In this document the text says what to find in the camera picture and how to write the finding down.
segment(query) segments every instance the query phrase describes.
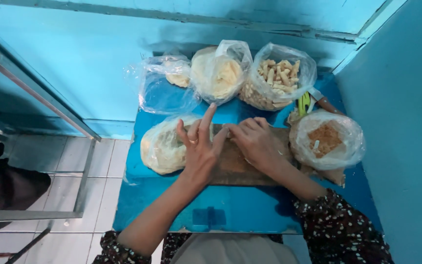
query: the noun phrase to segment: tiled floor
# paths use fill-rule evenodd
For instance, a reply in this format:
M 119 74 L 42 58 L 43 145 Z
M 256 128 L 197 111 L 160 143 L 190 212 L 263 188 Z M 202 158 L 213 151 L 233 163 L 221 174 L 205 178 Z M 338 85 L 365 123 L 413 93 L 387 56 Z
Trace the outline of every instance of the tiled floor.
M 6 143 L 3 157 L 9 164 L 38 171 L 82 171 L 89 140 L 80 137 L 20 135 Z M 90 264 L 100 254 L 100 237 L 111 230 L 118 194 L 125 171 L 129 141 L 103 139 L 92 158 L 86 207 L 82 219 L 58 219 L 52 231 L 22 256 L 17 264 Z M 52 177 L 50 189 L 29 210 L 72 211 L 80 177 Z M 0 253 L 15 253 L 38 236 L 48 220 L 17 221 L 0 230 Z M 300 263 L 309 264 L 308 249 L 301 235 L 285 235 Z M 159 264 L 162 243 L 152 255 Z M 7 258 L 0 258 L 0 264 Z

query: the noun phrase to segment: clear plastic bag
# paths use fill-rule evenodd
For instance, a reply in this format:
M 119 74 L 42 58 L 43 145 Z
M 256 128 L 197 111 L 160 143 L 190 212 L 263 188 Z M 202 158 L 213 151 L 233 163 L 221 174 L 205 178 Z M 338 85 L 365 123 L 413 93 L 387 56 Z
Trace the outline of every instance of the clear plastic bag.
M 326 124 L 337 131 L 341 143 L 318 158 L 318 144 L 311 147 L 313 140 L 309 138 L 309 134 Z M 364 135 L 358 123 L 349 117 L 324 110 L 314 111 L 294 124 L 289 132 L 289 141 L 298 161 L 321 171 L 355 165 L 366 152 Z
M 139 106 L 146 112 L 176 115 L 201 103 L 190 82 L 190 60 L 183 55 L 150 57 L 124 70 L 130 85 L 138 87 Z
M 293 66 L 299 62 L 296 87 L 294 90 L 280 90 L 272 87 L 259 73 L 260 64 L 265 60 L 274 60 L 276 63 L 287 60 Z M 249 72 L 249 81 L 252 87 L 240 91 L 240 99 L 261 110 L 277 111 L 299 99 L 317 80 L 317 64 L 303 51 L 294 48 L 268 43 L 255 55 L 255 60 Z
M 219 46 L 196 52 L 191 60 L 191 81 L 206 102 L 222 105 L 237 95 L 252 61 L 246 42 L 222 40 Z
M 167 174 L 185 167 L 187 148 L 177 135 L 176 127 L 179 119 L 184 126 L 191 125 L 201 118 L 195 114 L 182 114 L 167 117 L 163 122 L 149 129 L 141 139 L 141 160 L 144 165 L 159 174 Z M 210 126 L 210 139 L 213 133 Z

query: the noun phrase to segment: polka dot sleeve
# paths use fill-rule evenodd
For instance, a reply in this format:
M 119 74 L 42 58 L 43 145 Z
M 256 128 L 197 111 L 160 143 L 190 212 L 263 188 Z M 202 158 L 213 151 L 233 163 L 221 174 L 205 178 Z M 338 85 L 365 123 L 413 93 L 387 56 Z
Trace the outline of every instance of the polka dot sleeve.
M 92 264 L 149 264 L 150 257 L 143 257 L 117 243 L 119 231 L 107 231 L 100 239 L 102 254 Z
M 327 191 L 311 203 L 294 203 L 312 263 L 393 263 L 372 222 L 332 189 Z

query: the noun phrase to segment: wooden cutting board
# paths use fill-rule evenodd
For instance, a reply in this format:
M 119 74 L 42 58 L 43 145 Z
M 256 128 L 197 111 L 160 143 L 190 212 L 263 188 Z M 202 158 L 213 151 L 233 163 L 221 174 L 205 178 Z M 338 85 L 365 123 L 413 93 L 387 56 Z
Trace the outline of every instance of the wooden cutting board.
M 214 124 L 214 135 L 222 128 L 221 124 Z M 281 150 L 284 157 L 291 161 L 293 156 L 289 150 L 289 128 L 270 127 L 270 130 L 282 143 Z M 210 185 L 230 186 L 276 186 L 277 182 L 261 173 L 249 164 L 237 145 L 226 139 L 219 159 L 220 170 L 216 172 Z

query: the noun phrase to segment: fried snack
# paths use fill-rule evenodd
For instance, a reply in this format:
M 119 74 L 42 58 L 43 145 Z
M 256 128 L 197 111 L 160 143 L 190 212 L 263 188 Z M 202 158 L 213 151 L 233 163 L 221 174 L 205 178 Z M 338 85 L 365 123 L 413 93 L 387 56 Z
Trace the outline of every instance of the fried snack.
M 271 86 L 274 94 L 284 95 L 292 93 L 298 88 L 299 65 L 301 61 L 296 61 L 292 65 L 288 60 L 276 63 L 274 60 L 264 60 L 260 63 L 257 72 L 265 82 Z M 239 91 L 239 98 L 249 105 L 261 110 L 277 111 L 292 103 L 292 100 L 284 102 L 274 102 L 255 90 L 251 82 L 243 85 Z

